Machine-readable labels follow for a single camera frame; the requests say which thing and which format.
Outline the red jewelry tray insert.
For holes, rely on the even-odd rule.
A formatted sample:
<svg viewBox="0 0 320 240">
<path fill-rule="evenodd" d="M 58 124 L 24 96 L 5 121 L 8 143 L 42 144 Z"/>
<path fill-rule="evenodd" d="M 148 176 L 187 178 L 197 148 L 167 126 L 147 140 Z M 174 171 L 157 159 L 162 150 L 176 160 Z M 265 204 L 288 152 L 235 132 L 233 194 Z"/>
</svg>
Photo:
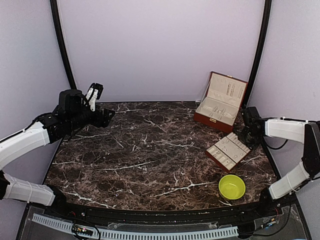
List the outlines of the red jewelry tray insert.
<svg viewBox="0 0 320 240">
<path fill-rule="evenodd" d="M 250 151 L 251 150 L 238 139 L 238 136 L 231 132 L 209 147 L 205 151 L 205 154 L 225 172 L 229 173 Z"/>
</svg>

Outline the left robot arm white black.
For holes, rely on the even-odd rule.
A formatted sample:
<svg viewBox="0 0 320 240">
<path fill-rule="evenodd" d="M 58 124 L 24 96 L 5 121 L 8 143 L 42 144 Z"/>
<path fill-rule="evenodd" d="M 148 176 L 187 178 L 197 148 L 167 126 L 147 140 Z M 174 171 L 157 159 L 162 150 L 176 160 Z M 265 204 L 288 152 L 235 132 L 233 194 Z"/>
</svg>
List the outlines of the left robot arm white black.
<svg viewBox="0 0 320 240">
<path fill-rule="evenodd" d="M 1 139 L 0 168 L 65 136 L 73 137 L 88 125 L 106 128 L 115 111 L 97 106 L 102 92 L 103 86 L 98 83 L 93 83 L 86 94 L 77 89 L 60 92 L 58 105 L 52 112 L 37 116 L 26 128 Z M 0 172 L 0 198 L 50 206 L 60 218 L 71 213 L 64 194 L 56 187 L 18 179 L 4 171 Z"/>
</svg>

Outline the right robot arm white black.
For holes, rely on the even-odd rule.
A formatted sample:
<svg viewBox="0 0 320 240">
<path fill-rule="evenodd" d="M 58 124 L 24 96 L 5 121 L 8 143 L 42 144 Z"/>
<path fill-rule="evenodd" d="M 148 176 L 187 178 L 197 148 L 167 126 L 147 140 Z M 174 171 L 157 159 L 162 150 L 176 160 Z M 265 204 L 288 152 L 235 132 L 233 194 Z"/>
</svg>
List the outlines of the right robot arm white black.
<svg viewBox="0 0 320 240">
<path fill-rule="evenodd" d="M 259 145 L 269 148 L 276 158 L 288 163 L 288 172 L 269 186 L 263 200 L 255 205 L 255 213 L 266 217 L 275 208 L 275 200 L 298 192 L 309 182 L 320 178 L 320 122 L 288 117 L 261 117 L 252 106 L 242 111 L 244 127 L 239 140 L 250 150 Z"/>
</svg>

